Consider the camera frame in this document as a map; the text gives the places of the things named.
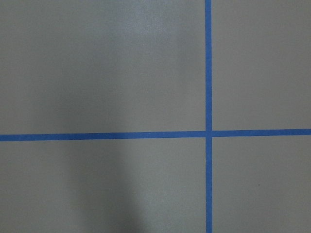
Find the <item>blue tape grid lines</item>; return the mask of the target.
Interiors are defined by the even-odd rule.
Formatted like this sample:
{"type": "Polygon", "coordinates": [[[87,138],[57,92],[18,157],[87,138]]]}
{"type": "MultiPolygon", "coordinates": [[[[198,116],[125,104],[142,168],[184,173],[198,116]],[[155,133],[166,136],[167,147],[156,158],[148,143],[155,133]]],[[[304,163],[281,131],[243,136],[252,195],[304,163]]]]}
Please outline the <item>blue tape grid lines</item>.
{"type": "Polygon", "coordinates": [[[212,10],[205,4],[205,129],[203,131],[111,132],[111,133],[48,133],[2,134],[2,142],[69,141],[69,140],[128,140],[156,138],[204,138],[206,180],[206,232],[212,230],[212,140],[216,137],[298,136],[310,135],[310,129],[213,130],[212,128],[212,10]]]}

